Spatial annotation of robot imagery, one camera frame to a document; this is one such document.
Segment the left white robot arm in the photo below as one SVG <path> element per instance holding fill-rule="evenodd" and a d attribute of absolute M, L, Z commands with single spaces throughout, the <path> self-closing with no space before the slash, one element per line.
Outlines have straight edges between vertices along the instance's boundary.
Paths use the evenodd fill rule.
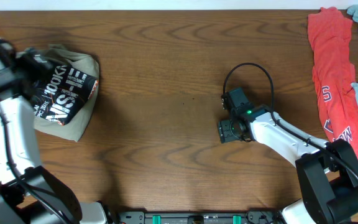
<path fill-rule="evenodd" d="M 0 39 L 0 223 L 109 223 L 43 165 L 36 131 L 79 140 L 98 94 L 99 65 L 64 49 L 17 52 Z"/>

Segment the black orange patterned jersey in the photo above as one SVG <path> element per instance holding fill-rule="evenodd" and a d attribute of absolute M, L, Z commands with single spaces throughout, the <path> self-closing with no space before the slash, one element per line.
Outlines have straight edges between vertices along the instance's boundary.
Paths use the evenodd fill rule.
<path fill-rule="evenodd" d="M 35 86 L 34 116 L 62 126 L 85 109 L 99 86 L 99 64 L 88 54 L 61 46 L 43 51 L 53 70 Z"/>

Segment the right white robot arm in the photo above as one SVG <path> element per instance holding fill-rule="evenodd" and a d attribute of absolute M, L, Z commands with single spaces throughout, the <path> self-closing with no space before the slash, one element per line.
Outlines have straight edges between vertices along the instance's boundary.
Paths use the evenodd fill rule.
<path fill-rule="evenodd" d="M 220 141 L 268 146 L 296 169 L 301 199 L 280 210 L 281 223 L 352 223 L 358 213 L 358 160 L 344 140 L 327 142 L 283 120 L 269 107 L 223 103 Z"/>

